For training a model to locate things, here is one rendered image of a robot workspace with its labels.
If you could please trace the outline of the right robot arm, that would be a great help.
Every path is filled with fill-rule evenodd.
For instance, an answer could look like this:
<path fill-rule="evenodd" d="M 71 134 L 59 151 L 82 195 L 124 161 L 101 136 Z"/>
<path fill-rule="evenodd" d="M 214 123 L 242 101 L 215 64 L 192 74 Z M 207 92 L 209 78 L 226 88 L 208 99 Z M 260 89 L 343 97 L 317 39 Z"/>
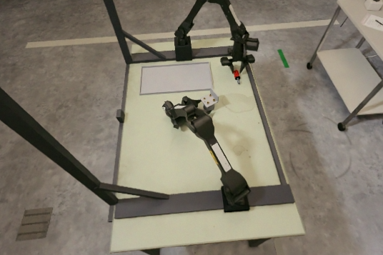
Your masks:
<path fill-rule="evenodd" d="M 198 103 L 194 99 L 186 98 L 183 100 L 185 106 L 178 103 L 173 105 L 171 101 L 165 101 L 162 108 L 165 114 L 171 119 L 173 127 L 179 129 L 179 124 L 185 122 L 189 129 L 206 144 L 210 154 L 219 167 L 222 177 L 220 178 L 224 186 L 224 193 L 227 196 L 228 205 L 244 205 L 244 196 L 251 192 L 246 179 L 229 163 L 225 153 L 219 145 L 214 135 L 214 125 L 212 118 L 203 109 L 199 109 Z M 188 116 L 200 115 L 189 123 Z M 241 192 L 241 193 L 240 193 Z M 238 194 L 238 195 L 237 195 Z"/>

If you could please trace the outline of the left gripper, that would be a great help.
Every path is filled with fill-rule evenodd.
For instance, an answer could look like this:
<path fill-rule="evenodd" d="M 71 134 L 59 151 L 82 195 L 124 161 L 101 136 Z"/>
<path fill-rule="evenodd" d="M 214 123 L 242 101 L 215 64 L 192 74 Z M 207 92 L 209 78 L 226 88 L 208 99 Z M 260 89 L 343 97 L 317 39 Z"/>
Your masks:
<path fill-rule="evenodd" d="M 232 70 L 232 74 L 233 74 L 234 73 L 233 62 L 240 61 L 241 62 L 240 73 L 241 73 L 246 65 L 248 65 L 249 63 L 250 64 L 255 63 L 255 58 L 252 54 L 248 54 L 245 57 L 243 57 L 243 53 L 244 53 L 244 50 L 237 51 L 233 49 L 232 59 L 228 59 L 228 57 L 222 57 L 220 58 L 220 62 L 222 66 L 230 66 Z"/>

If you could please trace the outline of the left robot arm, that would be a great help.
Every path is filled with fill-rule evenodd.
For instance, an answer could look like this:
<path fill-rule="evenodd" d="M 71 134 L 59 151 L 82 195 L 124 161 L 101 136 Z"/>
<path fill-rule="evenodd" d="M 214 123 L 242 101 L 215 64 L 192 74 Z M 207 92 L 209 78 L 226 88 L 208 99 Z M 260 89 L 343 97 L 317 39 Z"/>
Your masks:
<path fill-rule="evenodd" d="M 259 39 L 249 38 L 249 32 L 246 30 L 245 25 L 238 20 L 237 15 L 230 3 L 230 0 L 197 0 L 188 16 L 183 20 L 178 29 L 174 32 L 177 37 L 177 45 L 188 45 L 187 34 L 192 29 L 194 23 L 193 19 L 197 15 L 200 8 L 206 3 L 219 4 L 224 12 L 225 17 L 230 25 L 230 31 L 232 37 L 231 41 L 234 41 L 233 49 L 240 51 L 245 50 L 257 51 L 259 48 Z M 244 38 L 242 38 L 244 35 Z"/>

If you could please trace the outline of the red and black nut driver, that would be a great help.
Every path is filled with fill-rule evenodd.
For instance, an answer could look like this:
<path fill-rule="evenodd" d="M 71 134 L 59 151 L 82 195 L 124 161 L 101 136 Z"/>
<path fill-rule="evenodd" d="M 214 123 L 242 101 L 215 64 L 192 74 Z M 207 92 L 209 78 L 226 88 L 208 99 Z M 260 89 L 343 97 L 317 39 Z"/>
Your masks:
<path fill-rule="evenodd" d="M 239 72 L 237 70 L 234 70 L 234 77 L 236 80 L 238 80 L 238 84 L 240 84 L 240 76 L 239 76 Z"/>

